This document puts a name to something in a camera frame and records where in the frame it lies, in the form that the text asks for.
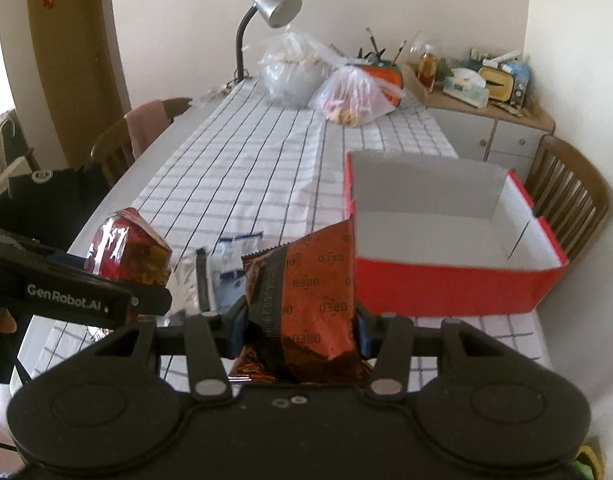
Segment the red Oreo snack packet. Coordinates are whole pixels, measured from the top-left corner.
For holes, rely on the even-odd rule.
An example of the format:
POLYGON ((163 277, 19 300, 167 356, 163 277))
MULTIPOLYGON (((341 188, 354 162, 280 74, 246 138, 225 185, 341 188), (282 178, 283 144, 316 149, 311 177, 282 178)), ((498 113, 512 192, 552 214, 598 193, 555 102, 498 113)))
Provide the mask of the red Oreo snack packet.
POLYGON ((242 261, 247 335, 229 376, 253 384, 364 386, 369 367, 354 337, 353 221, 242 261))

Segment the red shiny snack bag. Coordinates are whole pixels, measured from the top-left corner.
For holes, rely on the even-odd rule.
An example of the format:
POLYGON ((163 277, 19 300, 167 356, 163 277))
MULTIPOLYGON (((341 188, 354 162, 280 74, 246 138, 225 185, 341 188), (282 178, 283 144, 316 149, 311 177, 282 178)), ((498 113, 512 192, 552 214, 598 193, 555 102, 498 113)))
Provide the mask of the red shiny snack bag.
POLYGON ((146 285, 168 284, 172 249, 133 208, 116 211, 99 227, 84 269, 113 280, 146 285))

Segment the plastic bag with pink snacks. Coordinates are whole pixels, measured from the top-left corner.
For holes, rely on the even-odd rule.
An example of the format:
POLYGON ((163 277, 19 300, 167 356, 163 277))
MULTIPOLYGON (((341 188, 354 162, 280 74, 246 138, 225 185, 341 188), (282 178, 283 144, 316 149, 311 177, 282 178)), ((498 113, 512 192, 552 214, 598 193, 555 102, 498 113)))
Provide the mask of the plastic bag with pink snacks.
POLYGON ((357 128, 394 112, 404 96, 399 84, 374 77, 364 67, 346 65, 329 76, 308 106, 327 122, 357 128))

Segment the person's black clothing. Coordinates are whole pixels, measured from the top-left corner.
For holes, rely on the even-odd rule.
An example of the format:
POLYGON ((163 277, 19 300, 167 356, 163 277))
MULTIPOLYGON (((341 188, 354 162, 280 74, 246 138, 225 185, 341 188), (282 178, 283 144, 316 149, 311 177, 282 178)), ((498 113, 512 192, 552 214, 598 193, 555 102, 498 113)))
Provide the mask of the person's black clothing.
POLYGON ((67 250, 109 191, 98 165, 9 178, 0 194, 0 229, 67 250))

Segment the white blue snack packet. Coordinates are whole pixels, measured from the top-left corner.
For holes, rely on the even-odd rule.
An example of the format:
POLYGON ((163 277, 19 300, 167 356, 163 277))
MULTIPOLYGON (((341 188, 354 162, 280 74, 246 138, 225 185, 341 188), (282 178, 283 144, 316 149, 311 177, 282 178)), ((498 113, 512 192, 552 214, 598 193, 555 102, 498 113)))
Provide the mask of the white blue snack packet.
POLYGON ((238 278, 244 273, 242 258, 259 250, 262 232, 223 236, 214 251, 214 271, 220 278, 238 278))

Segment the red cardboard box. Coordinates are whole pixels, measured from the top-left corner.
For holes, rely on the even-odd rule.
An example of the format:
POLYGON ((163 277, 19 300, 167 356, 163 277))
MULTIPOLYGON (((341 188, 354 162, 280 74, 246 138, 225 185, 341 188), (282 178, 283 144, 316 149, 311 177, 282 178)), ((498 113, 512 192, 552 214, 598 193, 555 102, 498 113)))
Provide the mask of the red cardboard box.
POLYGON ((515 173, 488 162, 355 151, 345 194, 372 313, 529 313, 569 264, 515 173))

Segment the white grid tablecloth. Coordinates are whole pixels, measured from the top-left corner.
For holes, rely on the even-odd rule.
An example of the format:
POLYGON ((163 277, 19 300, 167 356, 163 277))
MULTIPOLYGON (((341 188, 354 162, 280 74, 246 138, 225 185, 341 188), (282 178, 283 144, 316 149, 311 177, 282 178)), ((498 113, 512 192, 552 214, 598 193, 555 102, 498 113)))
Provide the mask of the white grid tablecloth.
MULTIPOLYGON (((97 223, 82 243, 83 252, 87 255, 102 223, 128 207, 171 247, 170 278, 181 258, 200 248, 214 254, 223 236, 262 232, 257 252, 293 242, 352 220, 345 163, 355 151, 459 158, 432 116, 412 99, 354 129, 327 122, 317 110, 272 105, 259 81, 244 81, 163 165, 152 169, 142 190, 97 223)), ((535 308, 518 314, 407 318, 428 328, 443 318, 463 320, 532 361, 544 359, 535 308)))

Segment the pink cloth on chair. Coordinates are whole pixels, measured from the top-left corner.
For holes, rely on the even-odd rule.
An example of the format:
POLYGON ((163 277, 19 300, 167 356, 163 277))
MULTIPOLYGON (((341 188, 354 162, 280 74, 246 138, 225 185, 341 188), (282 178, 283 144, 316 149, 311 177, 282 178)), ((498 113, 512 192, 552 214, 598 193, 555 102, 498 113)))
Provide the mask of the pink cloth on chair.
POLYGON ((160 100, 150 101, 130 110, 124 119, 135 159, 143 154, 172 122, 160 100))

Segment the brown wooden door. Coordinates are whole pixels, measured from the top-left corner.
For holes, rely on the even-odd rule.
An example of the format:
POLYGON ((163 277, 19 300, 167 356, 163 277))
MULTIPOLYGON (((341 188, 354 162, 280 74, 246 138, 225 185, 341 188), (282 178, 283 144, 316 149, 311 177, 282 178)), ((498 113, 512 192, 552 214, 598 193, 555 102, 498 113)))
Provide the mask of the brown wooden door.
POLYGON ((35 62, 67 163, 130 108, 112 0, 26 0, 35 62))

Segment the right wooden chair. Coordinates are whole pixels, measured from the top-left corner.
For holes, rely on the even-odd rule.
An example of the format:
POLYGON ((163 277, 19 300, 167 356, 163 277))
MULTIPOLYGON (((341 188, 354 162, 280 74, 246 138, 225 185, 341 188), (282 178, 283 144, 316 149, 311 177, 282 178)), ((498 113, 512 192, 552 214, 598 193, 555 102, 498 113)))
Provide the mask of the right wooden chair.
POLYGON ((605 220, 609 186, 599 170, 572 144, 543 136, 524 182, 533 212, 546 220, 561 249, 575 260, 605 220))

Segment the white sideboard cabinet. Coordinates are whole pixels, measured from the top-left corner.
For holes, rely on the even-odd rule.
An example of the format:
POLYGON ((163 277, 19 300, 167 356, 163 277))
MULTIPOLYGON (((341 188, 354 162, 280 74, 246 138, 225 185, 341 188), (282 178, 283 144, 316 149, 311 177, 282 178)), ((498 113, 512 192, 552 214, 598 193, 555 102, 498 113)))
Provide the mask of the white sideboard cabinet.
POLYGON ((492 104, 475 108, 447 96, 439 87, 428 91, 407 65, 402 73, 405 88, 430 110, 459 157, 492 162, 527 179, 539 141, 556 128, 538 102, 527 101, 522 115, 515 117, 492 104))

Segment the orange storage basket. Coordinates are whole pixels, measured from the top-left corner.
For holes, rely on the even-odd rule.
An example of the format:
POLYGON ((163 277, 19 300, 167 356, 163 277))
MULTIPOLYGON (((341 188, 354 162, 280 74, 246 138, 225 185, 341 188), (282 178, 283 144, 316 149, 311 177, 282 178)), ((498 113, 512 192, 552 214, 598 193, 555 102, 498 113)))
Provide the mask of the orange storage basket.
POLYGON ((383 95, 394 107, 399 107, 405 92, 403 75, 397 67, 373 64, 359 68, 378 82, 383 95))

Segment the green tissue box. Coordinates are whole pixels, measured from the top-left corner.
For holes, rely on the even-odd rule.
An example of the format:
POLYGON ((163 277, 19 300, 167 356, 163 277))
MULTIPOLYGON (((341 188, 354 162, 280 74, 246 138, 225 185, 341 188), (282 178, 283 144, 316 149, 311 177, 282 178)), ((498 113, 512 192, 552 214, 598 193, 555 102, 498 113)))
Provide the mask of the green tissue box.
POLYGON ((489 89, 485 79, 470 68, 457 67, 444 78, 443 93, 475 108, 489 104, 489 89))

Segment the amber glass bottle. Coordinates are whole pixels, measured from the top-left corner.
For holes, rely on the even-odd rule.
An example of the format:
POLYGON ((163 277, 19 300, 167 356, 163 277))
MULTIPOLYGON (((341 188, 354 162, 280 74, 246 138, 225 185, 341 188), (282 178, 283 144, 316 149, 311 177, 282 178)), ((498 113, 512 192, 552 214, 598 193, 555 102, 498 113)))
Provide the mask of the amber glass bottle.
POLYGON ((429 92, 433 90, 437 70, 437 56, 433 44, 426 44, 421 49, 418 62, 417 78, 429 92))

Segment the silver desk lamp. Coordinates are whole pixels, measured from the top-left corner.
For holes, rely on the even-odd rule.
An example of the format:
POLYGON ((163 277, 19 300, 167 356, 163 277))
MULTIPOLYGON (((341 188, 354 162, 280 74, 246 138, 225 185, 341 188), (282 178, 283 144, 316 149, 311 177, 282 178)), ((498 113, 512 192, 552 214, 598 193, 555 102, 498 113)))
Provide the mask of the silver desk lamp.
POLYGON ((302 9, 303 0, 252 0, 252 4, 244 14, 236 31, 236 70, 234 83, 239 84, 246 78, 244 70, 244 33, 256 14, 260 14, 264 22, 271 28, 282 28, 289 25, 302 9))

